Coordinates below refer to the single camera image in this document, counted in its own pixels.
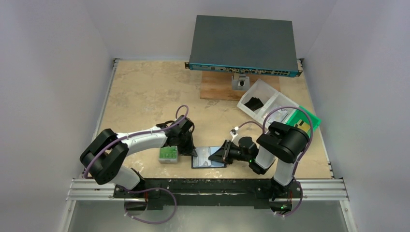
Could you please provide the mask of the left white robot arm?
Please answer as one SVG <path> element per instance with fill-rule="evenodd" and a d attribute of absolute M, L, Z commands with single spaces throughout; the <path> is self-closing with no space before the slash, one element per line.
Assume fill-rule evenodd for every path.
<path fill-rule="evenodd" d="M 80 155 L 84 176 L 91 175 L 99 185 L 113 183 L 140 191 L 145 180 L 136 170 L 123 165 L 125 158 L 148 149 L 172 146 L 180 155 L 195 156 L 194 129 L 194 123 L 185 116 L 132 133 L 104 129 Z"/>

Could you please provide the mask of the blue card holder wallet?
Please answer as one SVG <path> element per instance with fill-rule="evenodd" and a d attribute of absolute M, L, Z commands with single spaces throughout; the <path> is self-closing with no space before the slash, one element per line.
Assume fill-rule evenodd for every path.
<path fill-rule="evenodd" d="M 219 148 L 220 147 L 218 146 L 197 147 L 195 149 L 197 156 L 191 158 L 191 168 L 226 168 L 226 164 L 217 161 L 212 161 L 209 159 L 209 157 L 213 155 Z"/>

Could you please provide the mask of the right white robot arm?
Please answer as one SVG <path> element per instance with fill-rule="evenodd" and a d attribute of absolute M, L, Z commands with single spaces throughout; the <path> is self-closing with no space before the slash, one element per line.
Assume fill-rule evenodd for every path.
<path fill-rule="evenodd" d="M 294 168 L 298 156 L 309 143 L 308 134 L 294 126 L 273 122 L 268 132 L 256 141 L 244 136 L 234 143 L 225 140 L 222 146 L 209 156 L 209 160 L 224 164 L 245 161 L 256 174 L 265 174 L 277 162 L 273 184 L 288 186 L 294 180 Z"/>

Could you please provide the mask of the white patterned card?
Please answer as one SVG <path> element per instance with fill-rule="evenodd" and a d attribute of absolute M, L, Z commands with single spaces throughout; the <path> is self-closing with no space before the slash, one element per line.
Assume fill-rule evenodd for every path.
<path fill-rule="evenodd" d="M 197 157 L 193 158 L 193 168 L 208 168 L 211 167 L 212 162 L 208 159 L 209 153 L 198 153 Z"/>

